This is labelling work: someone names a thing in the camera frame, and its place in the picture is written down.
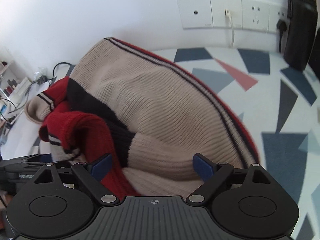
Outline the white wall socket panel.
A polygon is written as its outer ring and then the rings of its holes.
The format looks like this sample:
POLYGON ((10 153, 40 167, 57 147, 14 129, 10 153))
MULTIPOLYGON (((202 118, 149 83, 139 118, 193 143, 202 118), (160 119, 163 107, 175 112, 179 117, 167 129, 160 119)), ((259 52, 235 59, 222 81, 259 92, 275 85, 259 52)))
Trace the white wall socket panel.
POLYGON ((183 29, 234 28, 277 32, 287 8, 256 0, 177 0, 183 29))

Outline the red black beige knit sweater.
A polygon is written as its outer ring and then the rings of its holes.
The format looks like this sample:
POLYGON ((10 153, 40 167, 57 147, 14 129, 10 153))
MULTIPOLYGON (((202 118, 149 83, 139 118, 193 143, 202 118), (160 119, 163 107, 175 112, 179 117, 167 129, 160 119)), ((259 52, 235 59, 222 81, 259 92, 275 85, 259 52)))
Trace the red black beige knit sweater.
POLYGON ((25 106, 53 161, 91 163, 118 198, 187 197, 202 185, 193 156, 248 168, 258 152, 237 116, 176 64, 116 38, 95 44, 68 77, 25 106))

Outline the geometric pattern tablecloth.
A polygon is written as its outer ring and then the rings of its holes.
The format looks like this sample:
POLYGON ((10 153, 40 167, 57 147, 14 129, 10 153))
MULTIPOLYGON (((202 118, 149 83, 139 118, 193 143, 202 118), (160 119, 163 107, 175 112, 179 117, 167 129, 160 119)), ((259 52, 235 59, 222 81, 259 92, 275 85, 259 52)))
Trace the geometric pattern tablecloth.
POLYGON ((319 80, 313 72, 250 49, 183 48, 157 56, 198 78, 237 116, 259 161, 299 205, 294 235, 318 239, 319 80))

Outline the black water bottle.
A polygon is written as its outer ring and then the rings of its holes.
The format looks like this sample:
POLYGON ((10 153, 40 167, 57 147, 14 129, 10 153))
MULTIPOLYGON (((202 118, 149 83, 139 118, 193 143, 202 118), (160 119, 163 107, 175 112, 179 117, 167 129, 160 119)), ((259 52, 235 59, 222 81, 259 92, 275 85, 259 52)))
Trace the black water bottle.
POLYGON ((316 36, 318 11, 316 0, 287 0, 287 35, 284 60, 302 72, 310 59, 316 36))

